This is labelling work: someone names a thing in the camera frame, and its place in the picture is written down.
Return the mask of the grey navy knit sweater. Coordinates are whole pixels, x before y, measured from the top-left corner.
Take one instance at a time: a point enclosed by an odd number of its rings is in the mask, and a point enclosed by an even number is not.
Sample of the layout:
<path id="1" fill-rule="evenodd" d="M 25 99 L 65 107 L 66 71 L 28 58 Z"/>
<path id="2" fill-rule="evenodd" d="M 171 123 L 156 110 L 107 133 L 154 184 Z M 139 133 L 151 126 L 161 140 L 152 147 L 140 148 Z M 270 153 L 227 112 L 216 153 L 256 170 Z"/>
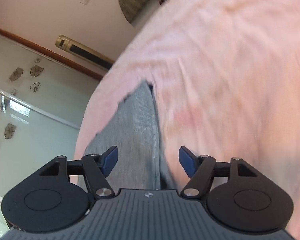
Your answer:
<path id="1" fill-rule="evenodd" d="M 107 177 L 114 192 L 176 189 L 164 156 L 153 86 L 141 81 L 119 102 L 112 117 L 97 113 L 105 110 L 105 107 L 87 107 L 77 139 L 76 158 L 103 154 L 116 146 L 119 159 Z"/>

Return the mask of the glass wardrobe sliding door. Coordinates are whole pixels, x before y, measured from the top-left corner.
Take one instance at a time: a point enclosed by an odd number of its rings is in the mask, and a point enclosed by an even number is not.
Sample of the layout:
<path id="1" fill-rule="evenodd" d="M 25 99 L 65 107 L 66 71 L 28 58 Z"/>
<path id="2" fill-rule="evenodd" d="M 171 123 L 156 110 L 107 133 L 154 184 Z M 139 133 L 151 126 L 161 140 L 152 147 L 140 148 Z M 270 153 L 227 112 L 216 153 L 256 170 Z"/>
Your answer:
<path id="1" fill-rule="evenodd" d="M 0 203 L 57 155 L 74 157 L 98 81 L 0 35 Z M 0 209 L 0 237 L 7 231 Z"/>

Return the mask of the pink bed sheet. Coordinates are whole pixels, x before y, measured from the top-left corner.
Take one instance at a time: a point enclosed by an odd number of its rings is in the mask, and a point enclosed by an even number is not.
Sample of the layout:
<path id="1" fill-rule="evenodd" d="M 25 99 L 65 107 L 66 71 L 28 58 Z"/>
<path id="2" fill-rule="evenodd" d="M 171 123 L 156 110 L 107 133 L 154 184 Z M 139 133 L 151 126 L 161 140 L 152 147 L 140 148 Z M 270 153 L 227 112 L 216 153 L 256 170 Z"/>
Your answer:
<path id="1" fill-rule="evenodd" d="M 300 0 L 165 2 L 92 94 L 76 158 L 142 80 L 178 187 L 180 146 L 241 157 L 291 196 L 288 231 L 300 239 Z"/>

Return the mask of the gold tower fan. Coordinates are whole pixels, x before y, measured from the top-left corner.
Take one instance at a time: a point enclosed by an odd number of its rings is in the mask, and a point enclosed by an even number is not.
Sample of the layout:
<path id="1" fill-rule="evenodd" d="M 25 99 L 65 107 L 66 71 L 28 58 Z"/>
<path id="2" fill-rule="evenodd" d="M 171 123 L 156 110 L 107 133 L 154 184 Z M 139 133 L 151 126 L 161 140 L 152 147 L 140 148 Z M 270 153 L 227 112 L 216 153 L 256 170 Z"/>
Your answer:
<path id="1" fill-rule="evenodd" d="M 114 60 L 64 35 L 57 37 L 55 45 L 57 48 L 69 54 L 98 65 L 106 70 L 110 70 L 114 64 Z"/>

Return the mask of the brown wooden door frame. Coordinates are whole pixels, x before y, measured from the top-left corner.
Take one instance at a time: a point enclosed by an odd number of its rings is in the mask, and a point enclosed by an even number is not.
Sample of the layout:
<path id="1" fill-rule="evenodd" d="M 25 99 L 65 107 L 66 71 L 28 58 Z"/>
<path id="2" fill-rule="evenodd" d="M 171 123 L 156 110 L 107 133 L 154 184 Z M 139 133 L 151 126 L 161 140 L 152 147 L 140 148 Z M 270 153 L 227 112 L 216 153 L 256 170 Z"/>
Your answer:
<path id="1" fill-rule="evenodd" d="M 32 50 L 35 50 L 36 52 L 40 53 L 40 54 L 43 54 L 44 56 L 47 56 L 51 59 L 54 59 L 80 73 L 83 73 L 89 77 L 92 77 L 93 79 L 95 80 L 98 80 L 98 81 L 101 81 L 104 77 L 104 75 L 102 74 L 98 74 L 88 68 L 85 68 L 83 67 L 82 65 L 78 64 L 78 63 L 75 63 L 74 61 L 71 61 L 70 59 L 67 59 L 66 57 L 63 57 L 62 55 L 59 55 L 51 50 L 48 50 L 38 44 L 35 44 L 31 41 L 28 41 L 22 37 L 19 37 L 17 35 L 14 35 L 12 33 L 9 33 L 5 30 L 2 30 L 0 29 L 0 35 L 6 37 L 6 38 L 9 38 L 10 40 L 12 41 L 15 41 L 19 44 L 22 44 L 23 46 L 27 47 L 27 48 L 30 48 Z"/>

